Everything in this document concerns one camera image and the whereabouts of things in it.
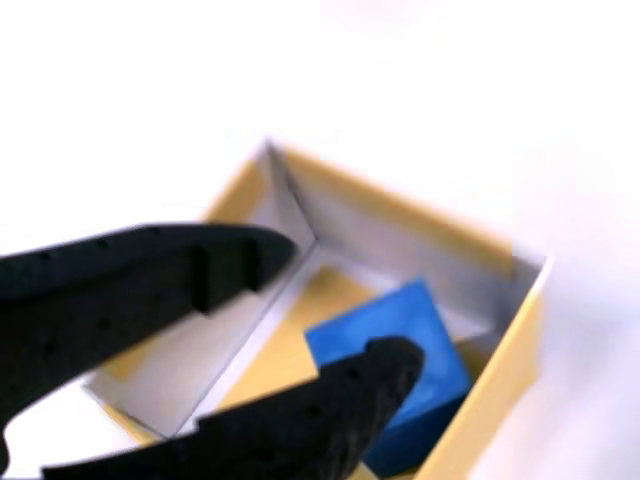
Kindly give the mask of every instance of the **blue block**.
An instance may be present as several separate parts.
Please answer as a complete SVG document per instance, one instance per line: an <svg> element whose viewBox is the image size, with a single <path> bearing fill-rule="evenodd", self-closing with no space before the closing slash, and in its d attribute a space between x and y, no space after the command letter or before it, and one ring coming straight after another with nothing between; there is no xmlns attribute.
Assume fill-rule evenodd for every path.
<svg viewBox="0 0 640 480"><path fill-rule="evenodd" d="M418 382L364 460L379 477L422 463L471 388L466 368L422 281L415 281L305 333L318 367L400 335L425 352Z"/></svg>

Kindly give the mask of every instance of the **cardboard box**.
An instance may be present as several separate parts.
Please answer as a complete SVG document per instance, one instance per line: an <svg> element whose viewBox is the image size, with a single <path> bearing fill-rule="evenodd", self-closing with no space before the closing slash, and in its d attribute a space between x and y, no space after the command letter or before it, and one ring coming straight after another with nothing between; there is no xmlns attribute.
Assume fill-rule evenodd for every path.
<svg viewBox="0 0 640 480"><path fill-rule="evenodd" d="M542 257L271 145L206 221L277 229L299 254L266 291L210 318L193 315L97 372L90 390L142 444L314 377L308 327L419 276L475 384L423 466L402 478L465 478L536 378L537 312L550 265ZM353 478L373 477L361 469Z"/></svg>

